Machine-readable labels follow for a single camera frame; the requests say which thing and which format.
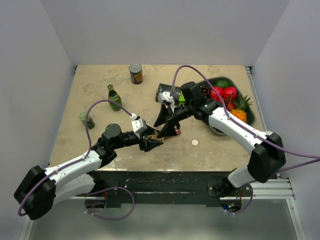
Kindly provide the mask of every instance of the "can lid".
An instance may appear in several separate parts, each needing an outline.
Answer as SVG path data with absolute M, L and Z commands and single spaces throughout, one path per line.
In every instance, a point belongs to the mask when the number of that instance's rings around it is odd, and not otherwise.
M 132 73 L 139 73 L 142 70 L 142 66 L 139 63 L 132 63 L 129 66 L 129 71 Z
M 86 120 L 86 115 L 87 115 L 87 112 L 86 112 L 86 111 L 83 111 L 82 113 L 80 113 L 79 119 L 80 119 L 81 121 L 85 121 L 85 120 Z

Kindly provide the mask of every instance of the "black tray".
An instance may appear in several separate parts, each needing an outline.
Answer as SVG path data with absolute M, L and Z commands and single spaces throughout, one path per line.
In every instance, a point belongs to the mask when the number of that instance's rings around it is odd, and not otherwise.
M 215 85 L 216 81 L 218 81 L 218 80 L 226 80 L 227 82 L 229 82 L 229 84 L 230 84 L 231 87 L 235 87 L 235 89 L 236 89 L 236 91 L 237 91 L 237 97 L 236 97 L 235 100 L 233 100 L 233 102 L 234 102 L 235 104 L 236 104 L 237 101 L 239 100 L 239 96 L 244 97 L 244 96 L 241 94 L 241 92 L 239 91 L 239 89 L 237 88 L 237 86 L 234 84 L 234 82 L 233 82 L 230 78 L 227 78 L 227 77 L 225 77 L 225 76 L 218 76 L 218 77 L 209 78 L 208 80 L 209 80 L 209 82 L 210 82 L 213 86 Z M 200 86 L 200 88 L 201 88 L 201 87 L 202 87 L 202 88 L 207 88 L 207 90 L 209 90 L 209 88 L 210 88 L 209 85 L 208 85 L 208 83 L 207 83 L 206 81 L 200 81 L 200 82 L 198 82 L 197 84 Z M 204 95 L 204 96 L 205 96 L 206 99 L 210 98 L 210 94 L 207 94 L 207 95 Z M 249 107 L 249 108 L 246 110 L 246 113 L 247 113 L 247 118 L 246 118 L 247 121 L 246 121 L 246 123 L 251 126 L 252 124 L 255 123 L 255 121 L 256 121 L 256 116 L 255 116 L 254 112 L 252 111 L 251 107 Z M 210 130 L 213 132 L 213 134 L 216 135 L 216 136 L 219 136 L 219 137 L 226 136 L 225 133 L 218 132 L 218 131 L 216 131 L 213 127 L 211 127 L 211 126 L 209 126 L 209 128 L 210 128 Z

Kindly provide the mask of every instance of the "gray wall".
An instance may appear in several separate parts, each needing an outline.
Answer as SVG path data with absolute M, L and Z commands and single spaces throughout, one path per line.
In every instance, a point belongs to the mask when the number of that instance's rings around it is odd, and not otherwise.
M 253 67 L 269 130 L 288 149 L 320 155 L 320 1 L 291 0 Z M 287 166 L 307 158 L 287 154 Z M 308 239 L 320 236 L 320 163 L 288 171 Z
M 0 239 L 19 237 L 13 194 L 27 171 L 48 165 L 72 65 L 39 0 L 0 2 Z
M 78 64 L 253 65 L 289 0 L 41 0 Z

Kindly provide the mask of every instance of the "tin can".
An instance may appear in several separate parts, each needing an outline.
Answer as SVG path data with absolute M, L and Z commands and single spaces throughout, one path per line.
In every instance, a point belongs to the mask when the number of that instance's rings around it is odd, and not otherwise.
M 79 119 L 83 123 L 83 125 L 86 125 L 86 115 L 87 115 L 87 113 L 85 111 L 83 111 L 79 115 Z M 95 122 L 92 120 L 92 118 L 89 115 L 88 116 L 88 128 L 93 129 L 94 127 L 95 127 Z
M 140 84 L 144 81 L 142 76 L 142 66 L 139 63 L 133 63 L 129 66 L 131 82 L 133 84 Z

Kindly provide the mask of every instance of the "perforated black container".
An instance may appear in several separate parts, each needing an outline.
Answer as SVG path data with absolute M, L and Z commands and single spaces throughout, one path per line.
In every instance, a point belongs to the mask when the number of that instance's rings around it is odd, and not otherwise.
M 218 76 L 218 77 L 210 78 L 210 79 L 208 79 L 208 80 L 209 80 L 209 82 L 210 82 L 213 86 L 214 86 L 215 83 L 216 83 L 217 81 L 219 81 L 219 80 L 226 80 L 226 81 L 230 84 L 231 87 L 235 87 L 235 89 L 236 89 L 236 91 L 237 91 L 237 97 L 236 97 L 235 100 L 233 100 L 233 102 L 234 102 L 235 104 L 237 104 L 237 102 L 239 101 L 239 98 L 240 98 L 240 97 L 244 97 L 244 96 L 242 95 L 242 93 L 239 91 L 239 89 L 237 88 L 237 86 L 234 84 L 234 82 L 233 82 L 230 78 L 228 78 L 228 77 Z M 208 83 L 207 83 L 206 81 L 200 81 L 200 82 L 198 82 L 197 84 L 200 86 L 201 89 L 206 88 L 206 89 L 207 89 L 207 91 L 206 91 L 207 93 L 208 93 L 209 91 L 211 92 L 211 88 L 209 87 L 209 85 L 208 85 Z M 205 96 L 206 99 L 210 98 L 210 94 L 205 94 L 204 96 Z M 255 116 L 255 114 L 253 113 L 251 107 L 249 107 L 249 108 L 246 110 L 246 113 L 247 113 L 247 118 L 246 118 L 247 121 L 246 121 L 246 123 L 251 126 L 252 124 L 255 123 L 255 121 L 256 121 L 256 116 Z M 210 130 L 213 132 L 213 134 L 216 135 L 216 136 L 218 136 L 218 137 L 226 136 L 225 133 L 219 132 L 219 131 L 215 130 L 213 127 L 211 127 L 211 126 L 209 126 L 209 128 L 210 128 Z

